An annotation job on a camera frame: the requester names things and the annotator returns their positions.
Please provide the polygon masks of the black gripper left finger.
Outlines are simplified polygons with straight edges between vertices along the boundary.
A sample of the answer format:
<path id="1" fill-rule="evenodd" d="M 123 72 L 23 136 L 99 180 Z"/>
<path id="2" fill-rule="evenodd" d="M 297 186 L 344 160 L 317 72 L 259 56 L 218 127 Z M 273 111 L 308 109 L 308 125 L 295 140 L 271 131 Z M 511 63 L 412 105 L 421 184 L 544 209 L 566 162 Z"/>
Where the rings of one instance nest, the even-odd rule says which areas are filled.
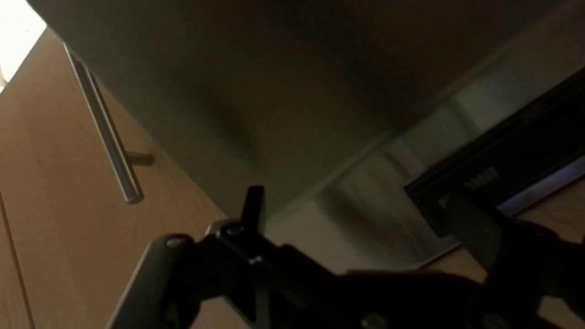
<path id="1" fill-rule="evenodd" d="M 266 187 L 262 184 L 249 186 L 246 193 L 244 209 L 242 209 L 242 222 L 246 228 L 260 230 L 264 202 L 266 202 Z"/>

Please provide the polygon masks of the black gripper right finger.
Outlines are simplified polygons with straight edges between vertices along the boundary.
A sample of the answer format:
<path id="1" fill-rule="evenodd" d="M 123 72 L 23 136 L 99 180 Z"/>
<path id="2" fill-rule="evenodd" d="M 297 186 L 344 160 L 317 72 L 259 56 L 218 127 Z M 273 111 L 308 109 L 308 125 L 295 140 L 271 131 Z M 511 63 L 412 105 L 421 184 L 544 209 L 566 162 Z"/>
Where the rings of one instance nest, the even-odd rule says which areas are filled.
<path id="1" fill-rule="evenodd" d="M 445 206 L 445 215 L 450 233 L 460 239 L 483 268 L 485 277 L 491 277 L 505 242 L 502 213 L 494 208 L 485 208 L 474 197 L 452 193 Z"/>

